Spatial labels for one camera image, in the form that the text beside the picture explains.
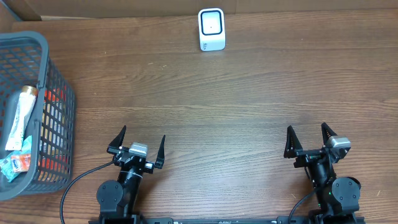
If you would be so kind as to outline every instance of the red item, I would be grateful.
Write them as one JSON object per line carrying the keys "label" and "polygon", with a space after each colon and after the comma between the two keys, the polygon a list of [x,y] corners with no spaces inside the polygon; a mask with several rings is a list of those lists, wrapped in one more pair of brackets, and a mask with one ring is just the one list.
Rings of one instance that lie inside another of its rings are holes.
{"label": "red item", "polygon": [[[54,89],[53,91],[57,93],[57,95],[61,96],[61,98],[66,101],[67,100],[67,86],[64,86],[65,91],[61,90],[59,88]],[[46,100],[50,100],[50,101],[59,101],[58,98],[55,97],[55,95],[52,94],[51,91],[46,90],[44,93],[44,97],[46,98]]]}
{"label": "red item", "polygon": [[[62,160],[63,162],[65,162],[65,163],[68,162],[68,158],[67,158],[66,156],[61,156],[61,160]],[[43,159],[42,159],[42,167],[47,168],[47,169],[52,169],[52,170],[54,170],[54,167],[56,167],[55,169],[61,169],[62,165],[61,165],[61,164],[58,164],[57,161],[54,161],[54,160],[51,160],[51,159],[43,158]]]}

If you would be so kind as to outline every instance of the cardboard wall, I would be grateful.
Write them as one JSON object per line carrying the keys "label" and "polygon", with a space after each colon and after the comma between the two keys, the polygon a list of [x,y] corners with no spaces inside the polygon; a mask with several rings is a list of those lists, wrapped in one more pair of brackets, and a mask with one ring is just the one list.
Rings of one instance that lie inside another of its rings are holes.
{"label": "cardboard wall", "polygon": [[138,17],[195,15],[206,7],[226,14],[397,8],[397,0],[7,0],[25,2],[41,17]]}
{"label": "cardboard wall", "polygon": [[23,21],[39,21],[40,16],[25,0],[3,0]]}
{"label": "cardboard wall", "polygon": [[13,22],[16,22],[14,16],[0,2],[0,33],[11,32]]}

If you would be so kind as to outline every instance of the wood grain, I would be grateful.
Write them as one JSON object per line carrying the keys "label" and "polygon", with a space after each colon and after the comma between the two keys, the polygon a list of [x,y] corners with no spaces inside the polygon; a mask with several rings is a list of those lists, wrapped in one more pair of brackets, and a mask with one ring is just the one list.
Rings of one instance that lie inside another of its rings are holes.
{"label": "wood grain", "polygon": [[[398,203],[398,11],[226,16],[227,46],[201,52],[197,18],[147,17],[15,23],[36,30],[78,98],[74,176],[125,145],[166,134],[164,169],[145,175],[137,209],[148,217],[265,218],[288,215],[310,185],[284,159],[293,125],[306,148],[326,121],[353,143],[335,165],[363,185],[358,215],[396,223]],[[67,223],[99,213],[97,187],[117,167],[76,183]],[[58,223],[61,194],[0,203],[0,223]],[[315,199],[297,211],[306,214]]]}

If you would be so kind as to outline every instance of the black cable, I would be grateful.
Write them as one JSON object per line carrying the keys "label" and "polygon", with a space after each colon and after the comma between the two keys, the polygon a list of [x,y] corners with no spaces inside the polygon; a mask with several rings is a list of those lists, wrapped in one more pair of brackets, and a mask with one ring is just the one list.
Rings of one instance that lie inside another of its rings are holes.
{"label": "black cable", "polygon": [[142,213],[139,214],[139,218],[144,224],[148,224],[147,219],[144,217]]}
{"label": "black cable", "polygon": [[308,174],[307,167],[304,167],[304,170],[305,170],[305,174],[307,175],[308,179],[309,179],[309,180],[311,180],[311,178],[310,178],[310,174]]}
{"label": "black cable", "polygon": [[94,168],[92,170],[86,171],[84,173],[82,173],[81,175],[79,175],[78,177],[76,177],[72,182],[70,182],[70,184],[68,185],[67,189],[65,190],[65,193],[63,193],[62,198],[61,198],[61,204],[60,204],[60,218],[61,218],[61,223],[65,224],[65,220],[63,219],[63,203],[65,201],[65,197],[67,196],[67,193],[69,191],[69,189],[72,187],[72,185],[74,183],[76,183],[76,181],[80,180],[82,177],[86,176],[87,174],[90,174],[92,172],[95,172],[97,170],[100,170],[102,168],[105,168],[107,166],[110,166],[112,164],[114,164],[121,156],[116,157],[114,160],[112,160],[111,162],[104,164],[102,166],[99,166],[97,168]]}
{"label": "black cable", "polygon": [[306,201],[306,199],[310,198],[312,195],[314,195],[318,190],[320,190],[320,188],[315,188],[313,191],[311,191],[309,194],[307,194],[306,196],[304,196],[304,198],[302,198],[301,200],[299,200],[296,205],[294,205],[292,211],[290,211],[289,214],[289,218],[287,219],[287,223],[291,224],[292,221],[292,217],[294,212],[296,211],[296,209],[304,202]]}

